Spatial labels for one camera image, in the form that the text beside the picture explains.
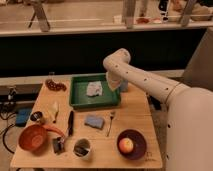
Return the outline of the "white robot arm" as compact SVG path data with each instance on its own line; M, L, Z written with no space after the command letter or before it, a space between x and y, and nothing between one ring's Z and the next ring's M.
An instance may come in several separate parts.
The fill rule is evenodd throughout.
M127 80L167 106L166 171L213 171L213 92L133 67L130 60L124 48L105 57L106 79L112 91Z

